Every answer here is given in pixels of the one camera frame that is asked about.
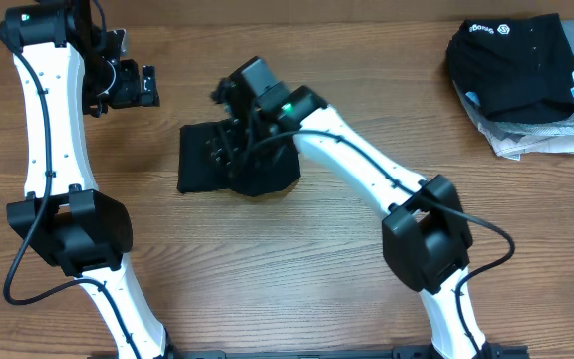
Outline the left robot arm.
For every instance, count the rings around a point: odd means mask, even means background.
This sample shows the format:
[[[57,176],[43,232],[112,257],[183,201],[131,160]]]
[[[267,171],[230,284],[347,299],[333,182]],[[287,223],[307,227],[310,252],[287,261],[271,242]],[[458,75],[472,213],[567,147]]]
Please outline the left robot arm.
[[[97,8],[39,1],[10,8],[0,24],[22,84],[28,141],[24,197],[7,205],[7,220],[23,250],[89,295],[118,357],[170,358],[173,345],[132,266],[128,211],[100,192],[84,124],[108,109],[157,106],[155,69],[126,57],[126,32],[95,24]]]

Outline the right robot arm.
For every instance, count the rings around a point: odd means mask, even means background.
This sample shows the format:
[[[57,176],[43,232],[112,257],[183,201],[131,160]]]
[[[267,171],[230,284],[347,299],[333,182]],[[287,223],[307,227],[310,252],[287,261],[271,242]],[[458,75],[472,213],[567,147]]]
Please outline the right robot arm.
[[[488,355],[467,288],[472,218],[448,179],[426,179],[397,164],[311,88],[289,89],[260,57],[222,78],[211,98],[230,115],[217,125],[214,160],[232,190],[281,191],[299,176],[301,157],[326,168],[380,220],[385,262],[420,296],[430,321],[431,353]]]

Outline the black t-shirt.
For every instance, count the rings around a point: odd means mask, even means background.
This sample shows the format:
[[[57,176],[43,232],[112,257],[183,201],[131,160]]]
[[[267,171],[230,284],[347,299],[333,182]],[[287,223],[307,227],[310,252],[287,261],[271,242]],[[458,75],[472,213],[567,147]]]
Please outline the black t-shirt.
[[[247,129],[233,120],[185,125],[179,130],[177,190],[229,189],[257,197],[286,189],[300,177],[296,150],[287,145],[249,153]]]

